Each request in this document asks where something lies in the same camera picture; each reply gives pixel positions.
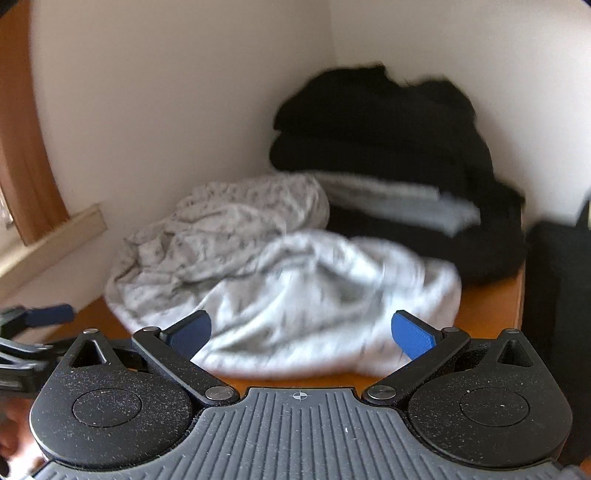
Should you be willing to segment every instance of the white fabric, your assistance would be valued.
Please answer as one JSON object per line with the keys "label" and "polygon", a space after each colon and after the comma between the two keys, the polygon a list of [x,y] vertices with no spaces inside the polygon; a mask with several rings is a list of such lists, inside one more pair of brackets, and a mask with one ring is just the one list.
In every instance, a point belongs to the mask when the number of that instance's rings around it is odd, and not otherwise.
{"label": "white fabric", "polygon": [[212,338],[193,361],[215,375],[389,374],[408,362],[394,312],[452,325],[458,276],[389,241],[311,230],[327,214],[308,175],[197,187],[126,239],[106,300],[130,330],[207,311]]}

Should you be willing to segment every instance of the circular cap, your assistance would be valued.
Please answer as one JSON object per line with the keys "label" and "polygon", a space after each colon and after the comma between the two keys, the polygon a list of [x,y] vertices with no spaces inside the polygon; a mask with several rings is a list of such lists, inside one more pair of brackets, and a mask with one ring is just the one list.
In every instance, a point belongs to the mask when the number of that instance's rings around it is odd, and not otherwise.
{"label": "circular cap", "polygon": [[487,427],[508,427],[527,417],[530,407],[519,394],[486,387],[467,392],[460,400],[463,414]]}
{"label": "circular cap", "polygon": [[115,427],[133,419],[142,409],[139,397],[122,388],[93,390],[79,397],[74,416],[90,427]]}
{"label": "circular cap", "polygon": [[230,387],[210,387],[205,391],[205,396],[210,400],[229,400],[234,395],[234,390]]}
{"label": "circular cap", "polygon": [[389,400],[396,396],[396,390],[387,385],[374,385],[367,389],[367,393],[375,400]]}

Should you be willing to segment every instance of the triangular cutout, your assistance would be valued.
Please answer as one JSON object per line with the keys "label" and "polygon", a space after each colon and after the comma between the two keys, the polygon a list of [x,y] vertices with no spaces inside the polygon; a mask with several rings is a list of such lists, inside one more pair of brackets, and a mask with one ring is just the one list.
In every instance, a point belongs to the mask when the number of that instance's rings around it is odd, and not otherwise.
{"label": "triangular cutout", "polygon": [[521,343],[517,340],[509,340],[499,357],[499,363],[516,365],[518,367],[531,367],[534,363],[526,353]]}
{"label": "triangular cutout", "polygon": [[105,359],[100,354],[96,343],[92,340],[87,340],[78,351],[78,355],[72,362],[73,368],[90,367],[92,365],[102,365]]}

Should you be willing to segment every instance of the black bag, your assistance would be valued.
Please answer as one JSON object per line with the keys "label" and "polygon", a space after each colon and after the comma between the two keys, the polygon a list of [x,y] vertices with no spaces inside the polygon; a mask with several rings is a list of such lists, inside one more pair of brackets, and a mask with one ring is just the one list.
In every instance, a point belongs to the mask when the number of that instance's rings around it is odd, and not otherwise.
{"label": "black bag", "polygon": [[591,455],[591,230],[589,203],[576,226],[541,221],[529,232],[522,330],[573,410],[563,464]]}

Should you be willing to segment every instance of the ribbed rubber pad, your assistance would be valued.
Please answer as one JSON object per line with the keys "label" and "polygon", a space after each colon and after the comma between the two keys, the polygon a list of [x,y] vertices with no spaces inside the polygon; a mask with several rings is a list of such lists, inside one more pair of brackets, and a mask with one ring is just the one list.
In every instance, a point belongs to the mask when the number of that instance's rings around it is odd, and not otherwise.
{"label": "ribbed rubber pad", "polygon": [[50,463],[35,478],[549,480],[558,476],[550,462],[503,472],[455,464],[424,447],[395,410],[362,404],[349,389],[251,388],[236,405],[205,410],[185,441],[149,463],[117,472],[81,472]]}

